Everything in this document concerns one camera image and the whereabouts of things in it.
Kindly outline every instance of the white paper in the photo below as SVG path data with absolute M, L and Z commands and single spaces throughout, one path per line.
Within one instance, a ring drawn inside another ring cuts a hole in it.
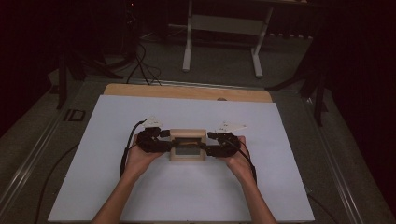
M 49 221 L 89 221 L 120 178 L 120 159 L 136 123 L 155 116 L 162 129 L 206 129 L 224 120 L 244 135 L 258 186 L 277 221 L 314 220 L 281 118 L 273 103 L 101 96 Z M 142 131 L 140 126 L 135 133 Z M 165 153 L 135 184 L 121 220 L 249 221 L 242 189 L 223 161 L 169 161 Z

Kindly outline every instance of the small wooden box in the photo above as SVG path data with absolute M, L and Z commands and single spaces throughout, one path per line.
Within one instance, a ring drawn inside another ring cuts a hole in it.
M 206 143 L 205 129 L 171 129 L 171 141 L 180 142 L 172 147 L 170 161 L 204 161 L 205 151 L 199 148 Z

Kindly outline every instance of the hand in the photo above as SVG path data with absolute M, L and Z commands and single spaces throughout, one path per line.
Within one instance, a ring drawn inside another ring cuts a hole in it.
M 246 138 L 245 136 L 238 136 L 239 141 L 241 141 L 241 150 L 248 156 L 248 149 L 245 147 Z M 253 173 L 251 173 L 250 163 L 248 160 L 242 156 L 240 152 L 236 152 L 235 155 L 226 158 L 219 158 L 227 163 L 227 166 L 233 172 L 233 174 L 238 178 L 239 182 L 244 179 L 253 179 Z
M 125 172 L 123 175 L 135 177 L 136 179 L 141 176 L 149 168 L 149 165 L 156 158 L 160 157 L 163 153 L 147 153 L 136 145 L 129 149 L 128 159 L 125 165 Z

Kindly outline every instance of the metal rail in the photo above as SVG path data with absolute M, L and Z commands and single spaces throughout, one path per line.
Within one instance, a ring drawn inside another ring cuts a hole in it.
M 12 177 L 10 183 L 8 184 L 6 190 L 0 198 L 0 223 L 3 223 L 6 219 L 7 212 L 14 204 L 33 169 L 35 169 L 38 160 L 43 155 L 53 133 L 58 127 L 60 121 L 62 121 L 62 118 L 66 114 L 67 108 L 71 105 L 71 102 L 76 97 L 80 87 L 81 84 L 78 83 L 77 89 L 71 92 L 63 108 L 52 117 L 51 122 L 47 125 L 44 132 L 40 135 L 31 152 L 29 153 L 25 161 L 21 164 L 21 166 L 18 168 L 15 175 Z

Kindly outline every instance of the table leg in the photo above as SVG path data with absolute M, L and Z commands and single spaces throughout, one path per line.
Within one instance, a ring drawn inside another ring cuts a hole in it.
M 191 32 L 192 32 L 192 0 L 189 1 L 189 17 L 187 18 L 187 44 L 184 51 L 183 72 L 190 71 L 191 62 Z
M 251 49 L 251 57 L 253 59 L 253 66 L 254 66 L 254 72 L 256 74 L 256 78 L 262 78 L 262 65 L 260 64 L 259 51 L 260 48 L 262 47 L 262 41 L 265 38 L 265 33 L 267 32 L 268 24 L 270 22 L 273 10 L 274 10 L 273 7 L 268 8 L 265 21 L 262 23 L 262 31 L 259 34 L 259 41 L 256 47 Z

